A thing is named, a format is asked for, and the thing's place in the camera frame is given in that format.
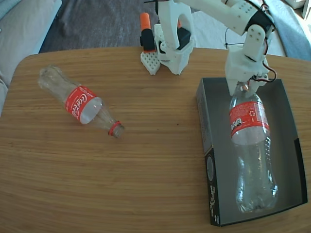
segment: bottle label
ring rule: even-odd
[[[231,137],[245,128],[261,126],[270,129],[262,103],[249,101],[230,110]]]
[[[68,96],[65,103],[65,108],[78,121],[80,121],[81,112],[83,111],[84,107],[87,105],[87,103],[96,97],[97,96],[87,87],[79,86],[75,88]]]

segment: coca-cola bottle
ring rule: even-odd
[[[274,207],[277,201],[270,159],[270,128],[261,99],[238,83],[230,104],[231,139],[239,165],[236,201],[241,212]]]
[[[116,138],[124,132],[124,127],[112,117],[104,101],[87,87],[70,80],[59,67],[50,65],[41,69],[38,84],[82,124],[105,129]]]

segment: empty soda bottle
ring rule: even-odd
[[[238,83],[230,104],[231,139],[238,158],[236,202],[243,213],[274,207],[277,201],[270,160],[270,129],[261,99]]]
[[[124,127],[112,117],[104,101],[87,87],[70,80],[59,67],[50,65],[41,69],[38,84],[82,124],[105,129],[116,138],[124,132]]]

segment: cardboard box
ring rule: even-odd
[[[242,213],[236,203],[238,160],[230,135],[231,96],[225,78],[203,78],[197,90],[210,205],[215,226],[249,221],[308,202],[306,177],[294,118],[282,80],[258,89],[271,134],[271,163],[278,185],[273,209]]]

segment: wood grain surface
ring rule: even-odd
[[[195,92],[223,77],[227,51],[195,49],[180,76],[150,76],[141,48],[33,55],[16,69],[0,118],[0,232],[309,233],[311,206],[218,228],[210,225]],[[283,79],[311,188],[311,63],[269,56]],[[104,98],[121,139],[80,125],[36,81],[60,66]]]

